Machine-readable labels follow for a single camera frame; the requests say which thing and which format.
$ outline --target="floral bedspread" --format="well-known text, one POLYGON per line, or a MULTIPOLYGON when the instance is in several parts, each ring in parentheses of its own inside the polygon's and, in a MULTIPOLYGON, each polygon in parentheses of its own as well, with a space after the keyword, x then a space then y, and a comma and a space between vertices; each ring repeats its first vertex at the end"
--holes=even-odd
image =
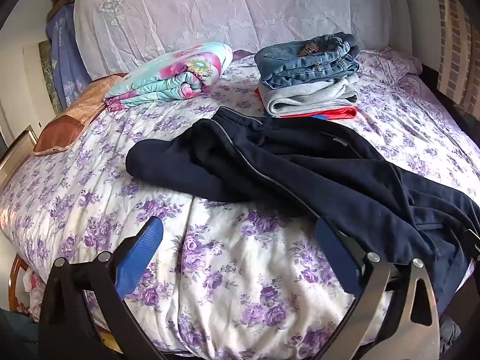
MULTIPOLYGON (((358 116, 340 123, 389 161, 480 203, 480 151, 418 79, 418 62, 390 50, 363 52, 359 61, 358 116)), ((159 349, 224 360, 314 354, 353 297, 314 241, 312 222, 153 187, 125 171, 135 142, 172 139, 220 105, 262 114, 258 78, 250 56, 233 62, 209 95, 103 112, 70 150, 18 171, 0 197, 3 232, 46 281, 58 256, 90 261, 156 215, 164 239, 126 302, 159 349)), ((93 294, 86 296, 107 327, 93 294)), ((387 303, 388 295, 368 339, 387 303)))

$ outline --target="white wall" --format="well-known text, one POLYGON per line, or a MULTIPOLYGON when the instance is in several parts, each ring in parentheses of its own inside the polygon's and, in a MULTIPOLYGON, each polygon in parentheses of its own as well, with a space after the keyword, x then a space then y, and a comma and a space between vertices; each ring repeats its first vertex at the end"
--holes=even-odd
POLYGON ((41 70, 31 66, 37 62, 31 47, 47 39, 51 8, 51 0, 19 0, 0 30, 0 102, 14 137, 28 125, 39 135, 55 117, 45 85, 27 80, 27 72, 41 70), (25 55, 24 47, 29 50, 25 55))
POLYGON ((412 23, 413 55, 438 71, 442 45, 438 0, 407 0, 412 23))

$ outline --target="folded jeans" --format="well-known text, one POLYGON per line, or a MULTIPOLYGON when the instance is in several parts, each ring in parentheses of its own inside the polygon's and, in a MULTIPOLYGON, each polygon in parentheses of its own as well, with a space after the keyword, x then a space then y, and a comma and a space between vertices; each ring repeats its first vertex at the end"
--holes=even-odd
POLYGON ((359 69, 355 61, 359 52, 353 35, 338 32, 265 47, 255 55, 255 62, 262 84, 277 89, 352 75, 359 69), (299 56, 311 44, 317 52, 299 56))

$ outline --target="metal bolt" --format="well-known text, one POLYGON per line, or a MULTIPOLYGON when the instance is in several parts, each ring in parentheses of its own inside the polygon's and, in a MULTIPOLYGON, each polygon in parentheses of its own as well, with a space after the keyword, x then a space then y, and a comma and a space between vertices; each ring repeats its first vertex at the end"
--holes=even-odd
POLYGON ((103 251, 98 255, 97 259, 101 263, 106 263, 110 259, 111 255, 112 254, 109 251, 103 251))
POLYGON ((58 257, 58 258, 54 261, 53 265, 55 265, 55 266, 57 266, 57 267, 61 267, 61 266, 63 266, 63 264, 65 263, 65 261, 66 261, 66 260, 65 260, 63 257, 58 257))
POLYGON ((373 252, 373 251, 367 253, 367 258, 368 258, 368 260, 371 261, 372 263, 378 263, 378 262, 380 262, 380 256, 379 256, 377 253, 373 252))
POLYGON ((423 268, 424 266, 423 261, 420 259, 413 259, 412 264, 417 268, 423 268))

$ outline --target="brown pillow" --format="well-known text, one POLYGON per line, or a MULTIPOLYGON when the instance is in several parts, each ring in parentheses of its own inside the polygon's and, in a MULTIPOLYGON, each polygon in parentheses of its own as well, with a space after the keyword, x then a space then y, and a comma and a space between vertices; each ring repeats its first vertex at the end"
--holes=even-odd
POLYGON ((124 76, 126 73, 118 73, 88 85, 75 103, 45 126, 34 147, 34 155, 63 152, 73 145, 81 133, 105 109, 103 100, 105 94, 124 76))

